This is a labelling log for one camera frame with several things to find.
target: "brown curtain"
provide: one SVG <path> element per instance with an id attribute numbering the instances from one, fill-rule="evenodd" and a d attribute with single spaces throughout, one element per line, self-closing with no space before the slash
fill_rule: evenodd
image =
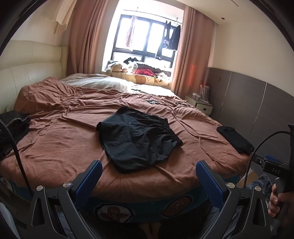
<path id="1" fill-rule="evenodd" d="M 178 55 L 171 90 L 180 98 L 199 91 L 207 69 L 213 21 L 194 8 L 185 6 Z"/>
<path id="2" fill-rule="evenodd" d="M 78 0 L 69 35 L 67 75 L 95 73 L 97 47 L 108 0 Z"/>

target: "cable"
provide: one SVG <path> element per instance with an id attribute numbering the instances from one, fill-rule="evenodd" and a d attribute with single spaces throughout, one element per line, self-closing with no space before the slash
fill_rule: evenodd
<path id="1" fill-rule="evenodd" d="M 248 165 L 247 165 L 247 170 L 246 170 L 246 174 L 245 174 L 245 180 L 244 180 L 244 184 L 243 184 L 243 188 L 246 188 L 246 182 L 247 182 L 247 177 L 248 177 L 248 173 L 249 173 L 249 169 L 250 169 L 250 164 L 251 164 L 251 161 L 253 159 L 253 156 L 255 155 L 256 151 L 260 148 L 260 146 L 265 142 L 267 141 L 269 138 L 273 137 L 274 135 L 277 135 L 277 134 L 287 134 L 287 135 L 291 135 L 290 132 L 288 131 L 277 131 L 273 134 L 271 134 L 270 136 L 268 136 L 267 138 L 265 138 L 258 146 L 257 148 L 254 150 L 253 154 L 251 155 L 250 159 L 249 159 L 249 162 L 248 162 Z"/>
<path id="2" fill-rule="evenodd" d="M 26 176 L 26 172 L 24 171 L 24 167 L 22 165 L 22 162 L 21 162 L 21 159 L 20 159 L 20 156 L 19 156 L 19 152 L 18 152 L 18 149 L 17 149 L 17 146 L 16 146 L 16 142 L 15 142 L 10 130 L 7 128 L 6 124 L 1 119 L 0 119 L 0 129 L 8 136 L 8 139 L 9 139 L 9 141 L 11 143 L 11 146 L 12 146 L 12 149 L 14 151 L 16 161 L 18 163 L 21 174 L 22 174 L 22 176 L 24 178 L 24 181 L 25 181 L 26 186 L 27 186 L 27 188 L 29 190 L 29 193 L 30 193 L 31 197 L 33 198 L 34 193 L 33 193 L 32 189 L 30 187 L 28 178 Z"/>
<path id="3" fill-rule="evenodd" d="M 159 104 L 159 105 L 170 106 L 170 107 L 181 106 L 181 107 L 190 108 L 190 105 L 189 105 L 189 104 L 187 104 L 187 103 L 180 103 L 180 102 L 177 102 L 177 101 L 175 101 L 175 100 L 172 100 L 172 101 L 173 101 L 172 103 L 175 104 L 175 105 L 162 104 L 162 103 L 160 102 L 160 100 L 157 99 L 157 98 L 156 98 L 155 96 L 153 96 L 153 95 L 150 95 L 149 99 L 143 99 L 140 95 L 139 95 L 139 98 L 142 99 L 142 100 L 147 101 L 148 103 L 150 103 L 151 101 L 154 101 L 154 102 L 156 101 L 156 102 L 158 102 L 158 103 L 155 103 L 155 104 Z"/>

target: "metal screw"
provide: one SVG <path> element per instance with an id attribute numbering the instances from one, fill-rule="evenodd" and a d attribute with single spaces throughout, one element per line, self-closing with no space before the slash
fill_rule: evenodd
<path id="1" fill-rule="evenodd" d="M 43 189 L 43 186 L 37 186 L 37 191 L 41 191 Z"/>
<path id="2" fill-rule="evenodd" d="M 70 182 L 65 182 L 65 183 L 63 184 L 63 187 L 70 187 L 70 185 L 71 185 Z"/>
<path id="3" fill-rule="evenodd" d="M 261 191 L 261 187 L 260 186 L 255 186 L 255 190 L 260 192 Z"/>
<path id="4" fill-rule="evenodd" d="M 234 187 L 235 187 L 235 184 L 233 184 L 232 182 L 229 182 L 229 183 L 227 184 L 227 186 L 228 186 L 229 188 L 234 188 Z"/>

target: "white nightstand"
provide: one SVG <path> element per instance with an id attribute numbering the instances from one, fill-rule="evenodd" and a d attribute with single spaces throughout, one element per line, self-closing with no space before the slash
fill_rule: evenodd
<path id="1" fill-rule="evenodd" d="M 203 101 L 196 101 L 194 100 L 192 97 L 190 96 L 186 96 L 185 100 L 188 101 L 188 103 L 194 107 L 196 107 L 196 109 L 200 110 L 201 112 L 203 112 L 204 114 L 206 114 L 207 116 L 209 116 L 211 114 L 211 111 L 213 109 L 212 105 Z"/>

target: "window frame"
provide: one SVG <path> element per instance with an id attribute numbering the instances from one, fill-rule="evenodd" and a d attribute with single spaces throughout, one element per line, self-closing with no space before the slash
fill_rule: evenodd
<path id="1" fill-rule="evenodd" d="M 161 21 L 156 21 L 156 20 L 152 20 L 152 19 L 149 19 L 149 18 L 145 18 L 145 17 L 137 17 L 138 20 L 149 22 L 148 33 L 147 33 L 147 37 L 146 37 L 146 41 L 145 41 L 143 51 L 137 51 L 137 50 L 130 51 L 129 49 L 117 48 L 116 47 L 118 32 L 119 32 L 119 29 L 120 29 L 120 26 L 121 26 L 121 21 L 122 21 L 123 18 L 132 18 L 132 16 L 131 15 L 126 15 L 126 14 L 121 14 L 121 17 L 119 19 L 119 23 L 118 23 L 118 26 L 117 26 L 117 29 L 116 29 L 115 38 L 114 38 L 114 43 L 113 43 L 113 48 L 112 48 L 112 53 L 111 53 L 111 60 L 113 60 L 113 55 L 114 55 L 115 52 L 128 53 L 128 54 L 131 54 L 131 55 L 142 56 L 142 59 L 141 59 L 142 62 L 145 62 L 145 57 L 151 57 L 151 58 L 155 59 L 155 56 L 156 56 L 155 53 L 147 52 L 147 47 L 148 47 L 148 41 L 149 41 L 151 27 L 152 27 L 153 23 L 157 23 L 157 24 L 160 24 L 160 25 L 163 25 L 163 26 L 165 25 L 165 23 L 161 22 Z M 174 59 L 175 59 L 175 54 L 176 54 L 176 51 L 173 51 L 173 56 L 172 57 L 162 56 L 161 59 L 164 60 L 164 61 L 170 62 L 171 63 L 170 68 L 172 68 L 173 67 L 173 62 L 174 62 Z"/>

